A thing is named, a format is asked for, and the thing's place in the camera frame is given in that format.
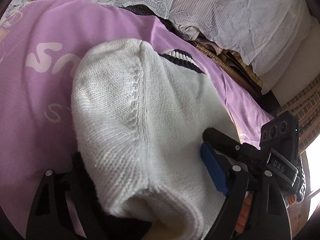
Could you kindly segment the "purple printed bed sheet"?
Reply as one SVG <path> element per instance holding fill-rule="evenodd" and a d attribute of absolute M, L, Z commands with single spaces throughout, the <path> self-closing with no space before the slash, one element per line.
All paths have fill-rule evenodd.
<path fill-rule="evenodd" d="M 120 38 L 149 42 L 159 53 L 187 51 L 211 78 L 240 140 L 258 146 L 271 116 L 157 17 L 87 0 L 38 0 L 9 9 L 1 19 L 1 207 L 21 235 L 44 172 L 71 169 L 73 71 L 92 47 Z"/>

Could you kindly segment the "white lace cover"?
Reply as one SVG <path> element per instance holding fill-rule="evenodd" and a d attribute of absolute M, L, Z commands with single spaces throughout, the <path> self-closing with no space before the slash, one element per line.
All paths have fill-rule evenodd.
<path fill-rule="evenodd" d="M 13 0 L 20 4 L 34 0 Z M 296 51 L 312 23 L 305 0 L 90 0 L 127 7 L 142 4 L 188 39 L 202 34 L 240 54 L 262 76 Z"/>

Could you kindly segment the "brown woven bamboo mat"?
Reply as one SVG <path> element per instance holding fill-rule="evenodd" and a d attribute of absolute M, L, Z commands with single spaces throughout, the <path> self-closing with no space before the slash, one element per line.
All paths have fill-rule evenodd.
<path fill-rule="evenodd" d="M 253 73 L 251 65 L 246 65 L 239 53 L 222 49 L 205 38 L 189 41 L 197 50 L 215 61 L 237 84 L 257 100 L 262 96 L 263 82 Z"/>

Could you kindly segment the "brown checkered curtain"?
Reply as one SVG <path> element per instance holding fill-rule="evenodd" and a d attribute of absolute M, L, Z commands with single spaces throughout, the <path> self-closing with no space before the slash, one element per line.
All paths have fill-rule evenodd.
<path fill-rule="evenodd" d="M 276 116 L 289 111 L 298 118 L 299 152 L 305 151 L 320 132 L 320 77 L 311 81 L 295 97 L 276 111 Z"/>

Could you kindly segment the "white black-trimmed knit sweater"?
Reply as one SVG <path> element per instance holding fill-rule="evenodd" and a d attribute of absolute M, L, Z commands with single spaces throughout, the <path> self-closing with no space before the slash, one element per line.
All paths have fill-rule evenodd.
<path fill-rule="evenodd" d="M 73 79 L 72 116 L 102 208 L 153 222 L 147 239 L 203 239 L 224 202 L 201 159 L 205 129 L 238 138 L 211 80 L 178 52 L 114 40 L 89 50 Z"/>

